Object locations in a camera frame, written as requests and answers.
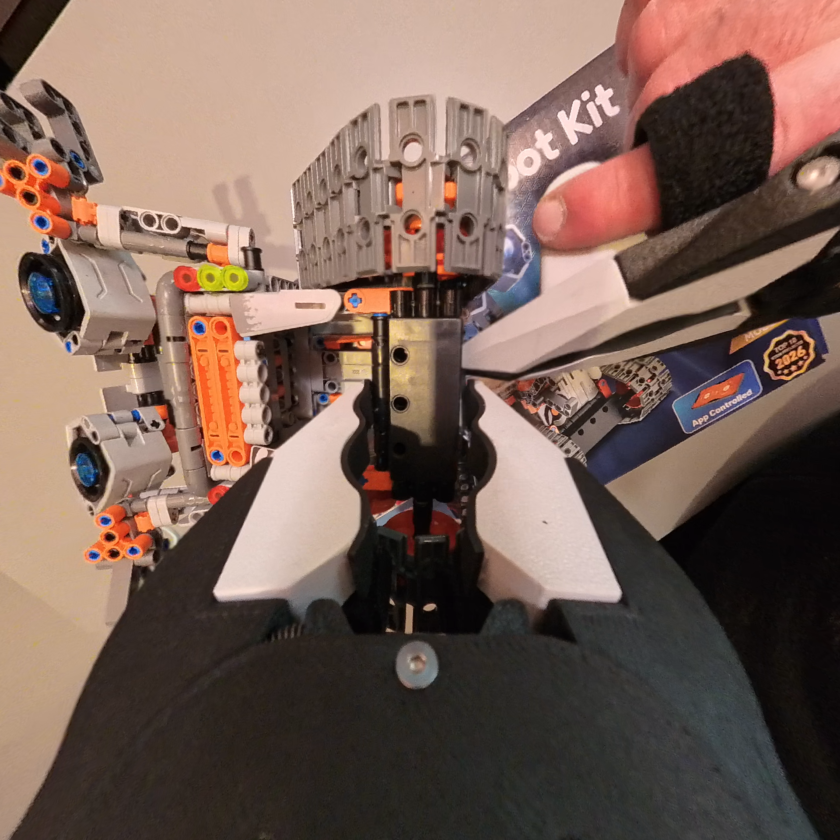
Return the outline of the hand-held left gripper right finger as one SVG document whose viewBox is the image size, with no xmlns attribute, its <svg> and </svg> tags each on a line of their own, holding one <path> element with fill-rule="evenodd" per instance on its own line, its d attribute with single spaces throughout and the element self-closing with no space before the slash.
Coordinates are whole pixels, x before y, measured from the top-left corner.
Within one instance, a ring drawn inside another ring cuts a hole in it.
<svg viewBox="0 0 840 840">
<path fill-rule="evenodd" d="M 622 589 L 575 485 L 573 462 L 497 394 L 470 381 L 471 515 L 483 560 L 478 590 L 530 616 L 552 600 L 615 604 Z"/>
</svg>

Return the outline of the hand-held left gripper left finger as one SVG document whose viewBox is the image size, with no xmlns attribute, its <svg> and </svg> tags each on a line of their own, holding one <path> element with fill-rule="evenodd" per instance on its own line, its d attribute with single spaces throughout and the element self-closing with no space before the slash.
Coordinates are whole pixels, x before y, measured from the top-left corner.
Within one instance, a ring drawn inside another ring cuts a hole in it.
<svg viewBox="0 0 840 840">
<path fill-rule="evenodd" d="M 362 382 L 280 446 L 239 531 L 213 593 L 220 602 L 280 598 L 302 617 L 318 599 L 343 604 L 354 590 L 348 551 L 362 500 L 342 468 L 361 425 Z"/>
</svg>

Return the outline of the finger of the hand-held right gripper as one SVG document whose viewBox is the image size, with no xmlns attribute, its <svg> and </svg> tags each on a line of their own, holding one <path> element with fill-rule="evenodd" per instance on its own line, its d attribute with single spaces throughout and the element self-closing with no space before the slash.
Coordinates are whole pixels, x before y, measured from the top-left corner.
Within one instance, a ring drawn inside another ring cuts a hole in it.
<svg viewBox="0 0 840 840">
<path fill-rule="evenodd" d="M 748 316 L 750 271 L 731 267 L 646 299 L 607 251 L 465 345 L 462 365 L 501 379 L 569 371 L 702 342 Z"/>
</svg>

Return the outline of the orange grey tracked brick robot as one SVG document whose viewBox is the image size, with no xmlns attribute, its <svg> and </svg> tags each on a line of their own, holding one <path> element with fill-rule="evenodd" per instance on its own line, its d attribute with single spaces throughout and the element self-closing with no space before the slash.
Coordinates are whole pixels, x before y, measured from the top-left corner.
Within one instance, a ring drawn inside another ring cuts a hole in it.
<svg viewBox="0 0 840 840">
<path fill-rule="evenodd" d="M 487 598 L 470 521 L 465 305 L 501 276 L 507 138 L 486 108 L 373 104 L 294 181 L 298 278 L 263 266 L 252 227 L 91 200 L 102 169 L 45 80 L 2 93 L 2 194 L 40 251 L 17 283 L 71 356 L 123 368 L 66 429 L 99 530 L 85 552 L 143 578 L 235 483 L 362 382 L 342 468 L 362 500 L 340 604 L 359 632 L 472 633 Z"/>
</svg>

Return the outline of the white desk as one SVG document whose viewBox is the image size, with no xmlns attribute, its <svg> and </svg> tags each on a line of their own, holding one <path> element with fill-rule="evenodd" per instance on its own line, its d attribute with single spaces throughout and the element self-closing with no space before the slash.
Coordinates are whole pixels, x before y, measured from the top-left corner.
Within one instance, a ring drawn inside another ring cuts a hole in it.
<svg viewBox="0 0 840 840">
<path fill-rule="evenodd" d="M 70 2 L 20 72 L 78 108 L 99 201 L 243 223 L 293 276 L 289 188 L 372 102 L 436 92 L 509 119 L 613 42 L 621 2 Z M 35 326 L 37 247 L 2 197 L 2 838 L 35 797 L 109 629 L 67 469 L 98 374 Z"/>
</svg>

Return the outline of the person's right hand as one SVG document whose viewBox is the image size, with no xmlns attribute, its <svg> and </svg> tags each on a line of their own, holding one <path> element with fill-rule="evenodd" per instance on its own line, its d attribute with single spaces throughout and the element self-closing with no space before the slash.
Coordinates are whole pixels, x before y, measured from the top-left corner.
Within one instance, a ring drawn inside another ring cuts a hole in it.
<svg viewBox="0 0 840 840">
<path fill-rule="evenodd" d="M 838 131 L 838 1 L 625 2 L 616 51 L 633 119 L 724 60 L 761 60 L 774 100 L 771 174 Z M 648 144 L 553 189 L 532 219 L 541 245 L 557 251 L 593 249 L 661 226 Z"/>
</svg>

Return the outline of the blue robot kit box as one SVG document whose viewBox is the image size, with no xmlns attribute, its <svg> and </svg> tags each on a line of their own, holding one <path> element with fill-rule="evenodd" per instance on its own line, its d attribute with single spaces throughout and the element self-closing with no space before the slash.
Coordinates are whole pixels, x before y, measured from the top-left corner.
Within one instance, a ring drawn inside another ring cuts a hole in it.
<svg viewBox="0 0 840 840">
<path fill-rule="evenodd" d="M 543 193 L 621 150 L 626 81 L 614 48 L 601 53 L 507 125 L 509 198 L 502 276 L 469 305 L 470 341 L 559 280 L 635 237 L 576 254 L 541 255 L 532 211 Z M 567 457 L 602 482 L 756 403 L 823 362 L 816 318 L 745 319 L 672 350 L 569 371 L 515 374 L 502 396 Z"/>
</svg>

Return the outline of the person's black clothing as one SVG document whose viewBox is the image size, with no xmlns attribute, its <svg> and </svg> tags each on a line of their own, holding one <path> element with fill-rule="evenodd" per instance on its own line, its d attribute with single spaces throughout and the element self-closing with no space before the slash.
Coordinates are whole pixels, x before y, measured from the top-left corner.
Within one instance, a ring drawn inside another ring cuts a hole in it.
<svg viewBox="0 0 840 840">
<path fill-rule="evenodd" d="M 839 838 L 839 418 L 661 540 L 724 627 L 786 773 Z"/>
</svg>

